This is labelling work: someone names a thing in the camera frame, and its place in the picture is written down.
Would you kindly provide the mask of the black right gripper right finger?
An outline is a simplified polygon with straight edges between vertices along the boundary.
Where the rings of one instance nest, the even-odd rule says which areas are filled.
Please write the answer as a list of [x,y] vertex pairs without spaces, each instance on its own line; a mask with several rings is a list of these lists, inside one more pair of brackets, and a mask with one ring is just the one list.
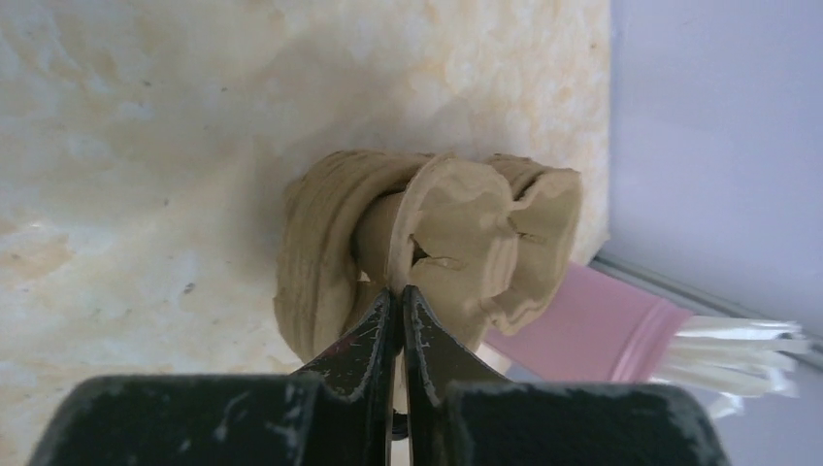
[[725,465],[708,415],[661,384],[516,383],[401,298],[414,465]]

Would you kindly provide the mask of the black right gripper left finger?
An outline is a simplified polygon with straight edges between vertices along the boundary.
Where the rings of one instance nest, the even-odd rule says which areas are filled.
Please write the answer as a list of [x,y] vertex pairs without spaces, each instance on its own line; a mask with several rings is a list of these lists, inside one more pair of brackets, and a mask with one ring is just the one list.
[[394,298],[291,374],[109,375],[78,384],[33,465],[386,465]]

